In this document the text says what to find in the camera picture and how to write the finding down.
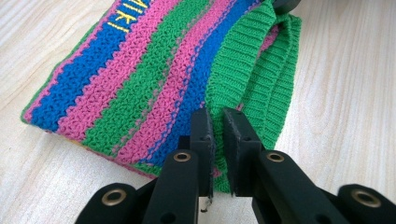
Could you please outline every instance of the blue stripe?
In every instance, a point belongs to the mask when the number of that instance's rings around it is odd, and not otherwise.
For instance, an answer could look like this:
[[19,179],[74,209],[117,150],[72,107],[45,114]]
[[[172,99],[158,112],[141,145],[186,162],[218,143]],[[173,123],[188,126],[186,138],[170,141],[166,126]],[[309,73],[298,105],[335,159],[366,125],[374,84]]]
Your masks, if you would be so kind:
[[[149,0],[143,0],[149,6]],[[118,10],[138,17],[141,14],[120,5]],[[126,23],[123,18],[118,18],[119,14],[109,17],[109,21],[119,27],[128,28],[130,24]],[[99,68],[106,67],[106,62],[113,59],[113,53],[120,50],[120,43],[125,41],[126,33],[118,30],[107,23],[103,25],[103,29],[97,33],[90,46],[82,51],[82,55],[77,57],[72,63],[64,67],[64,71],[58,76],[58,83],[49,88],[50,94],[45,96],[41,101],[41,106],[32,111],[31,123],[45,130],[57,131],[58,120],[66,116],[66,109],[69,106],[76,105],[75,99],[82,95],[84,86],[90,84],[90,77],[97,74]]]
[[[146,160],[146,162],[163,166],[166,155],[177,148],[178,138],[181,135],[190,135],[191,113],[199,109],[201,102],[205,99],[206,84],[210,76],[210,68],[212,67],[213,60],[219,51],[221,43],[231,27],[245,14],[254,2],[255,0],[238,0],[225,20],[206,40],[195,61],[195,66],[192,69],[190,84],[184,95],[172,132],[167,136],[166,141],[152,154],[150,159]],[[158,141],[148,152],[151,152],[160,143],[161,141]]]

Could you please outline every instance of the pink knit lining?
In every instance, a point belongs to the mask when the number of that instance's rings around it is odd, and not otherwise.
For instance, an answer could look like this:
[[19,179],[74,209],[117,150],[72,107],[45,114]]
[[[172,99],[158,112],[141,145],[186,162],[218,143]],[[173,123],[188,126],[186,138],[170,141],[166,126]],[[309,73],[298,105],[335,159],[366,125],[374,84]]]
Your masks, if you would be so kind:
[[98,75],[91,77],[91,83],[84,87],[83,95],[76,99],[77,104],[66,110],[67,116],[59,120],[58,133],[77,141],[85,139],[86,130],[101,117],[103,109],[116,97],[122,83],[136,70],[158,24],[178,2],[152,3],[139,22],[132,25],[132,32],[120,44],[120,50],[113,54],[113,60],[107,61],[106,68],[99,69]]
[[108,22],[108,18],[116,13],[117,7],[120,5],[121,0],[117,0],[116,2],[113,3],[111,6],[110,10],[107,12],[107,14],[99,21],[99,23],[96,25],[96,27],[93,29],[92,33],[87,37],[87,39],[82,43],[76,52],[73,53],[72,56],[70,56],[68,59],[64,60],[53,72],[53,76],[49,82],[49,84],[44,88],[43,91],[41,91],[37,98],[32,102],[30,107],[26,110],[25,114],[23,115],[23,118],[31,122],[32,120],[32,112],[35,108],[41,106],[41,99],[43,99],[45,96],[50,95],[50,88],[58,83],[56,80],[58,76],[64,72],[64,67],[70,63],[72,63],[77,57],[82,55],[82,51],[84,49],[87,49],[90,46],[91,41],[93,41],[96,38],[96,35],[99,31],[102,30],[103,24]]
[[166,136],[162,136],[162,133],[166,131],[168,123],[171,123],[171,126],[175,123],[172,113],[177,114],[190,81],[191,71],[188,67],[194,66],[195,61],[192,58],[198,53],[195,52],[197,46],[194,44],[205,38],[205,33],[209,28],[212,28],[211,31],[216,28],[214,25],[217,25],[216,22],[224,11],[227,11],[227,6],[232,1],[234,0],[215,1],[214,5],[186,34],[173,60],[163,90],[148,113],[146,121],[119,151],[118,159],[122,162],[136,162],[144,159],[148,156],[149,148],[153,147],[156,141],[162,140],[163,143],[166,140]]

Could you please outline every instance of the knitted fabric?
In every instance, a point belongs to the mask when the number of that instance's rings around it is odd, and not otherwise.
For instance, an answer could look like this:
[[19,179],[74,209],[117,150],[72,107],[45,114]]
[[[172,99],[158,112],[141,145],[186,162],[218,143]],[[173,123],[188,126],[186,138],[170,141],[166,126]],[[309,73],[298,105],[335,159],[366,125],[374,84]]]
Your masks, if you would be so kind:
[[158,175],[207,107],[216,189],[228,191],[221,109],[242,110],[274,148],[289,108],[300,19],[265,0],[117,0],[22,112],[130,169]]

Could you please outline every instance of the yellow stitching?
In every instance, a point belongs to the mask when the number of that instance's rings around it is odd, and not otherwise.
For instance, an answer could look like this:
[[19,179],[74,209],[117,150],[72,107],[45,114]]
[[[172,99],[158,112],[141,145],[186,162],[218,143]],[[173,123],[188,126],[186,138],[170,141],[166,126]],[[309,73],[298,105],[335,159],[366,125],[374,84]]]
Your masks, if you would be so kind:
[[147,8],[148,7],[142,2],[142,0],[129,0],[129,1],[141,6],[143,8]]
[[117,13],[119,14],[119,16],[116,18],[116,21],[118,21],[120,19],[125,19],[127,24],[129,24],[131,22],[131,20],[136,21],[135,17],[128,15],[122,11],[117,10]]
[[110,26],[116,28],[117,30],[121,30],[121,31],[123,31],[123,32],[125,32],[125,33],[128,33],[128,32],[129,32],[128,29],[125,29],[125,28],[123,28],[123,27],[120,27],[120,26],[114,24],[113,22],[110,22],[110,21],[109,21],[107,24],[109,24]]
[[131,10],[134,10],[134,11],[138,12],[138,13],[142,13],[142,12],[143,12],[143,11],[140,10],[139,8],[130,6],[130,5],[126,4],[126,3],[124,3],[123,5],[124,5],[125,7],[128,7],[128,8],[131,9]]

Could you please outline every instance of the light wood surface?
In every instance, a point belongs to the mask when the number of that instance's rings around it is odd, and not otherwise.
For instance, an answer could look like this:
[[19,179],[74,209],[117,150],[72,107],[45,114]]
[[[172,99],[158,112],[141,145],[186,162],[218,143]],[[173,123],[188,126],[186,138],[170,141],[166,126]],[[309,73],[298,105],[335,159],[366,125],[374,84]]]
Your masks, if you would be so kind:
[[[101,187],[149,180],[20,113],[51,69],[110,7],[0,2],[0,223],[73,223]],[[396,1],[303,0],[295,90],[276,149],[319,187],[376,189],[396,202]],[[249,199],[216,194],[200,223],[255,223]]]

